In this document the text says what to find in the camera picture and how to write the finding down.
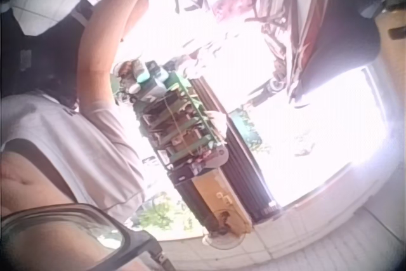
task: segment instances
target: window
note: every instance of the window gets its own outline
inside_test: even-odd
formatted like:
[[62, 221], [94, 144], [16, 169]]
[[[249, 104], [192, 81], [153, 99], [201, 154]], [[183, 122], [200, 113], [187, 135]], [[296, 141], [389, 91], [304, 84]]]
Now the window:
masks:
[[247, 94], [270, 78], [272, 56], [260, 37], [239, 39], [245, 41], [232, 44], [204, 77], [280, 206], [323, 185], [347, 164], [368, 159], [379, 147], [386, 126], [366, 67], [331, 80], [302, 109], [289, 105], [284, 91], [253, 106], [246, 104]]

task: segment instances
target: glasses frame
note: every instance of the glasses frame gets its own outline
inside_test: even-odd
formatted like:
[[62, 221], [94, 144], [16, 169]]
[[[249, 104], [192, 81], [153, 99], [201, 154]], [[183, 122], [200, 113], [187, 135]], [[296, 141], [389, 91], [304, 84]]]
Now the glasses frame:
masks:
[[86, 271], [117, 270], [144, 252], [147, 252], [151, 256], [151, 259], [158, 263], [165, 271], [176, 270], [163, 253], [162, 247], [154, 236], [145, 230], [132, 231], [110, 215], [90, 204], [57, 204], [19, 211], [1, 219], [1, 233], [3, 234], [5, 230], [8, 230], [18, 221], [38, 216], [55, 215], [58, 212], [81, 213], [90, 216], [92, 219], [104, 218], [104, 221], [110, 222], [122, 235], [121, 247], [108, 255], [99, 264]]

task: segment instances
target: eyeglasses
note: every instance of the eyeglasses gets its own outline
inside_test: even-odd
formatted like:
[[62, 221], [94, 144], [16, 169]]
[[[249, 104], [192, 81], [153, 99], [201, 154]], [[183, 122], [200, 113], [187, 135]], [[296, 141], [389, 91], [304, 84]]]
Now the eyeglasses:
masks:
[[16, 271], [130, 271], [142, 265], [175, 270], [152, 235], [132, 231], [88, 204], [46, 206], [4, 217], [1, 256]]

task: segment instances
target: tree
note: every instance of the tree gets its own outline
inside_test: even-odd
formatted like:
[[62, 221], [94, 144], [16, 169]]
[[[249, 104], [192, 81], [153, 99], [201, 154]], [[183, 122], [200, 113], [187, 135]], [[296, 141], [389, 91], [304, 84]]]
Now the tree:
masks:
[[144, 211], [139, 217], [140, 225], [143, 228], [146, 227], [158, 227], [162, 230], [168, 230], [171, 228], [173, 222], [168, 215], [172, 210], [171, 205], [168, 202], [161, 202], [154, 204], [152, 209]]

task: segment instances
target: cable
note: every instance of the cable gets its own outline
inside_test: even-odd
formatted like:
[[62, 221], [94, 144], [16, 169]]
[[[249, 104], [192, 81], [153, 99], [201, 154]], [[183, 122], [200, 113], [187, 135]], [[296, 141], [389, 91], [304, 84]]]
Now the cable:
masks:
[[185, 141], [185, 138], [184, 138], [183, 135], [182, 135], [182, 132], [181, 132], [181, 130], [180, 130], [180, 128], [179, 128], [179, 125], [178, 125], [178, 123], [176, 122], [176, 118], [175, 118], [175, 116], [174, 116], [174, 114], [173, 114], [171, 108], [169, 107], [169, 105], [168, 105], [167, 102], [166, 102], [166, 96], [164, 96], [164, 102], [165, 102], [166, 108], [168, 109], [169, 113], [170, 113], [171, 116], [172, 116], [173, 122], [175, 123], [176, 129], [178, 130], [178, 133], [179, 133], [179, 135], [181, 136], [181, 139], [182, 139], [183, 144], [185, 145], [185, 148], [188, 150], [188, 152], [189, 152], [190, 155], [192, 155], [193, 157], [196, 157], [196, 155], [194, 155], [193, 152], [190, 150], [189, 146], [187, 145], [187, 143], [186, 143], [186, 141]]

